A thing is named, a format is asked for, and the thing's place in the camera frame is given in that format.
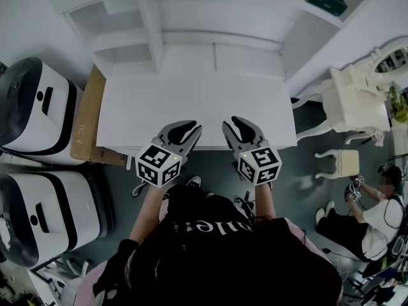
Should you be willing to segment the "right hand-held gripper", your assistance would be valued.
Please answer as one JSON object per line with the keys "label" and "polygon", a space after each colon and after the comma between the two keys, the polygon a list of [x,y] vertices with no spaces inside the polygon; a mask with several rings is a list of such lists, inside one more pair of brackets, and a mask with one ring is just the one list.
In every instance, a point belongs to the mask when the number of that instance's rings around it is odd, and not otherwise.
{"label": "right hand-held gripper", "polygon": [[277,149],[264,139],[262,130],[251,121],[239,116],[232,116],[231,120],[238,128],[240,138],[226,121],[222,122],[222,133],[233,151],[233,166],[240,178],[253,186],[275,180],[282,166]]}

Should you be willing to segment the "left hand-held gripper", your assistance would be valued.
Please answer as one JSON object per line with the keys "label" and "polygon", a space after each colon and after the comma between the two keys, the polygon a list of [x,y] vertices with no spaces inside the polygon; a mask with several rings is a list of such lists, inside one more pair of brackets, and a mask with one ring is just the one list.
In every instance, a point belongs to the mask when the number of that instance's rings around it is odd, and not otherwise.
{"label": "left hand-held gripper", "polygon": [[[195,120],[181,120],[166,125],[157,137],[146,144],[135,157],[137,176],[155,187],[163,187],[180,175],[186,157],[202,134],[202,126]],[[183,144],[169,140],[181,140],[192,130]]]}

